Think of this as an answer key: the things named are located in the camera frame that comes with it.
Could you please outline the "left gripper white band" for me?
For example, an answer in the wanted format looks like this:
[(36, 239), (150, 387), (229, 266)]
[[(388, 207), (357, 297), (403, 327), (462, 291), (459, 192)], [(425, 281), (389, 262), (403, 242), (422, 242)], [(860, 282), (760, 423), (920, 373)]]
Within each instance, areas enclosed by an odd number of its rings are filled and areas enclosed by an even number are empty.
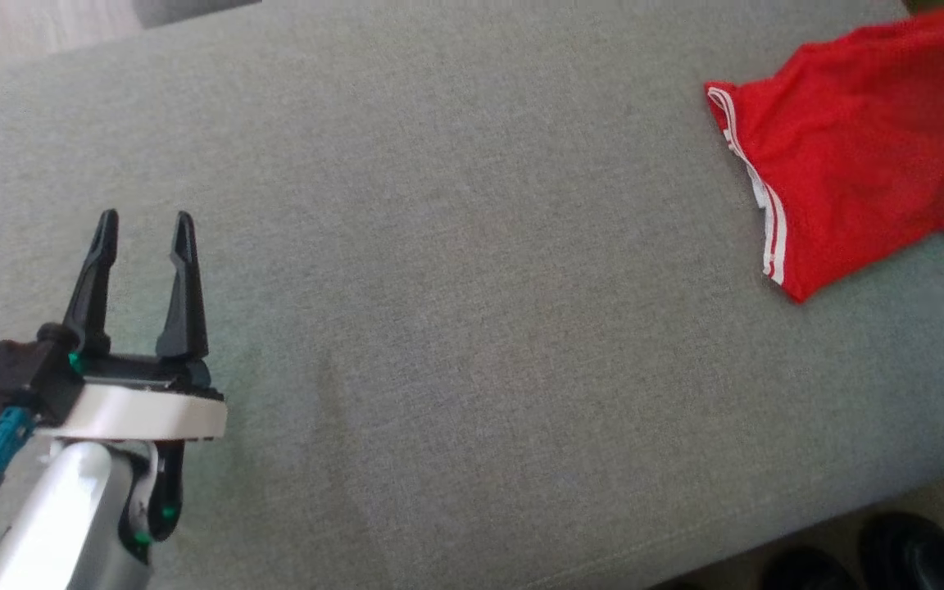
[[(110, 270), (119, 246), (119, 213), (105, 210), (64, 314), (75, 334), (76, 355), (110, 351), (105, 331)], [(71, 412), (38, 433), (60, 439), (197, 441), (225, 434), (225, 397), (212, 385), (205, 302), (193, 217), (180, 211), (170, 247), (174, 281), (167, 318), (157, 337), (157, 357), (84, 357), (84, 386)]]

